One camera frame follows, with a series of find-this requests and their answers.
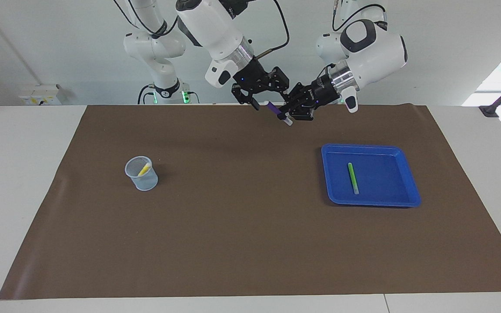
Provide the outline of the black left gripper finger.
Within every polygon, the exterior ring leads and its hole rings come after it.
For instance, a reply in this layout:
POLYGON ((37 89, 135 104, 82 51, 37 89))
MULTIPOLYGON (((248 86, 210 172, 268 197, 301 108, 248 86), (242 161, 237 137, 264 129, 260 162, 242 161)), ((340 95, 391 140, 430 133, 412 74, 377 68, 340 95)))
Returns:
POLYGON ((297 83, 290 91, 290 107, 314 107, 315 95, 312 84, 297 83))
POLYGON ((285 104, 286 111, 295 120, 313 120, 314 111, 317 107, 316 102, 287 102, 285 104))

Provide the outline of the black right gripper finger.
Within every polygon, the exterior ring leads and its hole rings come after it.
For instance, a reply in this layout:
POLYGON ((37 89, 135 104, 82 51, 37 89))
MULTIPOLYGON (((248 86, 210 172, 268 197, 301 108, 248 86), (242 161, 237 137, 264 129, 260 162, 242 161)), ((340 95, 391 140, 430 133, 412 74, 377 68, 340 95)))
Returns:
POLYGON ((250 105, 255 109, 256 111, 259 111, 259 104, 256 101, 256 99, 253 97, 252 92, 248 92, 247 94, 244 94, 244 89, 239 84, 233 84, 231 85, 231 93, 235 97, 235 99, 238 101, 238 103, 243 104, 243 105, 250 105))
POLYGON ((284 93, 290 87, 290 79, 278 67, 274 67, 270 72, 270 91, 284 93))

